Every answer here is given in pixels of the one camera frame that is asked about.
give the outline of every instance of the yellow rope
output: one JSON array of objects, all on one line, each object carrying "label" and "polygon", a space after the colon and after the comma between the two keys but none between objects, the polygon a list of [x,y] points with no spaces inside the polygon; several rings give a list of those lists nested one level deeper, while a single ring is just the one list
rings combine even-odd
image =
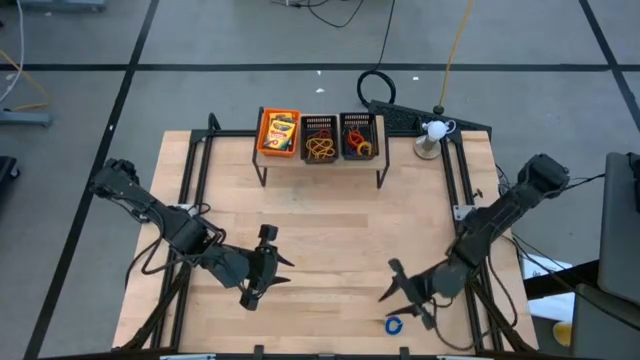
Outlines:
[{"label": "yellow rope", "polygon": [[456,48],[458,47],[458,41],[460,40],[460,35],[462,35],[462,30],[467,25],[467,20],[469,19],[469,15],[471,14],[471,8],[473,7],[473,0],[469,0],[467,3],[467,10],[464,12],[464,17],[462,18],[462,22],[460,23],[460,27],[458,28],[458,33],[456,34],[456,39],[453,41],[453,47],[451,48],[451,52],[449,53],[449,60],[447,61],[447,69],[444,72],[444,82],[442,83],[442,93],[440,94],[440,102],[438,102],[439,106],[442,106],[444,103],[444,98],[447,94],[447,83],[449,81],[449,69],[451,68],[451,63],[453,62],[453,55],[456,53]]},{"label": "yellow rope", "polygon": [[[9,55],[7,55],[7,53],[5,53],[3,50],[0,50],[0,55],[2,55],[2,57],[4,57],[11,65],[13,65],[13,67],[16,70],[20,71],[20,66],[18,66],[18,64],[16,64],[15,61],[13,61],[13,59],[11,59],[11,57]],[[31,83],[31,85],[33,85],[36,89],[38,89],[38,91],[45,97],[46,100],[45,100],[45,102],[41,102],[41,103],[18,106],[17,108],[11,109],[11,111],[23,111],[23,110],[29,110],[29,109],[37,109],[37,108],[41,108],[41,107],[45,107],[45,106],[49,105],[49,103],[51,102],[51,96],[49,95],[47,90],[45,90],[42,87],[42,85],[40,85],[36,80],[34,80],[31,77],[31,75],[29,75],[29,73],[27,73],[24,70],[22,70],[22,76],[24,76],[27,79],[27,81],[29,81]]]}]

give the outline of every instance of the black equipment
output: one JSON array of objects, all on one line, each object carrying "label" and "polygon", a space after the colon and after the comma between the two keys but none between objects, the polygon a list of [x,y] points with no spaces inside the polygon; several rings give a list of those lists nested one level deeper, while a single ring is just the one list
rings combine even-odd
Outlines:
[{"label": "black equipment", "polygon": [[425,328],[430,330],[436,326],[435,319],[424,304],[432,302],[436,293],[453,298],[465,285],[469,285],[513,349],[535,351],[510,327],[491,297],[486,294],[477,279],[478,269],[489,255],[493,241],[543,199],[560,195],[568,183],[569,175],[565,167],[547,155],[536,155],[520,170],[518,183],[507,193],[489,207],[470,209],[458,228],[453,244],[447,250],[446,260],[420,274],[407,277],[400,261],[391,259],[389,265],[396,275],[380,301],[402,289],[411,305],[387,316],[420,316]]},{"label": "black equipment", "polygon": [[290,281],[276,276],[278,263],[294,265],[271,244],[278,234],[273,225],[261,226],[260,243],[254,250],[223,244],[224,229],[200,215],[191,216],[183,208],[164,205],[140,187],[134,165],[126,160],[108,160],[91,180],[90,191],[114,202],[123,201],[131,207],[130,214],[136,220],[156,224],[183,268],[200,266],[225,288],[240,288],[240,304],[247,310],[256,310],[269,286]]}]

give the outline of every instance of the wooden table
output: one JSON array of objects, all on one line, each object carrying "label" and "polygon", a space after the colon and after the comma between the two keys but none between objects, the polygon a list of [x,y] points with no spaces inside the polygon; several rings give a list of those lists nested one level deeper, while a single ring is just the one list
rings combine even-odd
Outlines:
[{"label": "wooden table", "polygon": [[[187,131],[164,135],[151,193],[167,204],[178,199],[189,135]],[[498,197],[488,136],[463,132],[463,139],[472,187],[484,194],[477,203],[488,205]],[[216,137],[204,195],[212,207],[207,219],[227,230],[227,243],[251,249],[258,243],[260,224],[278,226],[275,245],[296,267],[279,268],[279,275],[292,281],[270,288],[255,312],[238,304],[238,290],[226,290],[206,270],[195,270],[180,351],[251,353],[254,345],[261,344],[266,353],[398,354],[401,346],[408,346],[411,354],[457,353],[409,316],[402,317],[399,335],[387,335],[384,315],[408,303],[401,292],[383,303],[377,301],[391,281],[390,258],[400,259],[408,274],[423,271],[444,259],[454,235],[442,159],[419,159],[413,154],[413,141],[389,139],[391,167],[380,190],[368,172],[327,172],[322,165],[274,168],[263,188],[251,164],[254,139]],[[457,173],[455,158],[452,163]],[[142,226],[137,251],[157,233],[153,225]],[[152,265],[165,261],[165,245]],[[516,329],[537,347],[516,251],[499,239],[492,255],[516,304]],[[143,276],[139,266],[129,280],[114,345],[131,338],[158,300],[162,274]],[[493,292],[510,321],[512,311],[495,279]],[[459,346],[471,341],[464,296],[438,312],[443,336]],[[478,307],[486,329],[479,301]],[[170,309],[165,344],[173,316]],[[489,337],[485,344],[490,348]]]}]

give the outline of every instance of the blue object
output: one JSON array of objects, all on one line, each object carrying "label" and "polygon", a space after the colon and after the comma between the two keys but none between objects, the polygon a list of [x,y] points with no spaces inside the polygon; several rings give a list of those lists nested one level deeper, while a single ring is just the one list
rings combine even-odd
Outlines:
[{"label": "blue object", "polygon": [[402,331],[402,320],[397,316],[387,318],[384,329],[389,335],[398,335]]}]

